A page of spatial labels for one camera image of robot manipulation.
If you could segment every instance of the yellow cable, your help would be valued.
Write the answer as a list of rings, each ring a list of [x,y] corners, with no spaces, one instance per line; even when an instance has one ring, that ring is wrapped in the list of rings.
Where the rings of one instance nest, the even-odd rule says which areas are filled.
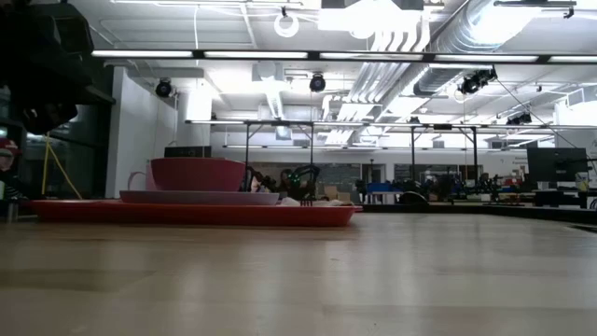
[[[71,186],[71,188],[75,192],[75,194],[78,197],[78,199],[82,200],[83,197],[81,197],[81,194],[78,193],[78,190],[73,185],[73,182],[71,182],[71,179],[68,177],[68,174],[64,171],[64,168],[62,168],[62,165],[60,164],[60,160],[58,160],[58,156],[54,152],[54,149],[52,149],[52,147],[48,147],[48,148],[49,148],[49,151],[52,153],[52,156],[54,157],[54,160],[56,161],[56,164],[58,165],[58,168],[60,168],[62,174],[64,175],[64,178],[66,179],[66,182],[68,182],[68,185]]]
[[[46,180],[48,179],[49,137],[46,134],[46,157],[44,158],[44,177],[41,181],[41,194],[46,194]]]

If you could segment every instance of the security camera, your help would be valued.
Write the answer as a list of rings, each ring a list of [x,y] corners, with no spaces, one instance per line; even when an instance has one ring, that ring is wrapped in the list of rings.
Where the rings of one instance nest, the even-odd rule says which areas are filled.
[[[169,98],[174,94],[171,80],[169,78],[161,78],[160,84],[156,87],[156,94],[161,98]]]
[[[313,92],[321,92],[326,89],[326,80],[322,74],[313,74],[309,88]]]
[[[495,67],[492,70],[478,70],[472,75],[465,76],[463,83],[458,86],[458,91],[461,94],[474,94],[495,79],[497,79]]]

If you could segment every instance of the white saucer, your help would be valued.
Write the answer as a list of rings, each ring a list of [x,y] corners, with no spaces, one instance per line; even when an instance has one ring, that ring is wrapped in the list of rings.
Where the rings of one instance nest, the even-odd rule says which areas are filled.
[[[209,205],[276,205],[277,193],[230,191],[138,191],[122,190],[124,203],[142,204],[209,204]]]

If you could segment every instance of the camera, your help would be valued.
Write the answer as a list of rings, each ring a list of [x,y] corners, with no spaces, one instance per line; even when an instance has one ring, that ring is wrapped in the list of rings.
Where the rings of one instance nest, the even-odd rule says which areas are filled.
[[[326,89],[326,80],[322,74],[313,74],[311,83],[309,83],[309,89],[313,92],[321,92]]]

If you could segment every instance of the black equipment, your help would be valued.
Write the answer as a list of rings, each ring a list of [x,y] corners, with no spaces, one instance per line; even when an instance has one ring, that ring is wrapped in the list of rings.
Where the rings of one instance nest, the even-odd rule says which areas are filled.
[[[0,86],[27,131],[42,134],[76,116],[90,98],[91,77],[82,58],[93,51],[90,27],[69,4],[0,7]]]
[[[160,78],[160,84],[156,87],[156,94],[160,98],[170,98],[174,94],[171,80],[169,78]]]
[[[462,94],[473,94],[495,79],[497,79],[495,67],[491,70],[477,70],[473,75],[465,76],[463,83],[458,86],[458,91]]]
[[[309,83],[309,89],[313,92],[321,92],[326,89],[326,80],[322,74],[313,74],[311,83]]]
[[[211,158],[211,146],[166,147],[164,158]]]
[[[527,148],[529,176],[532,182],[575,182],[578,173],[586,173],[585,148]]]
[[[271,178],[268,175],[264,176],[261,172],[256,171],[251,166],[247,167],[246,169],[247,169],[247,171],[249,171],[249,174],[248,174],[249,181],[252,181],[253,177],[254,177],[255,180],[261,186],[267,188],[269,191],[275,192],[277,190],[276,180],[274,180],[273,178]],[[249,184],[249,190],[241,190],[241,191],[251,191],[251,185]]]

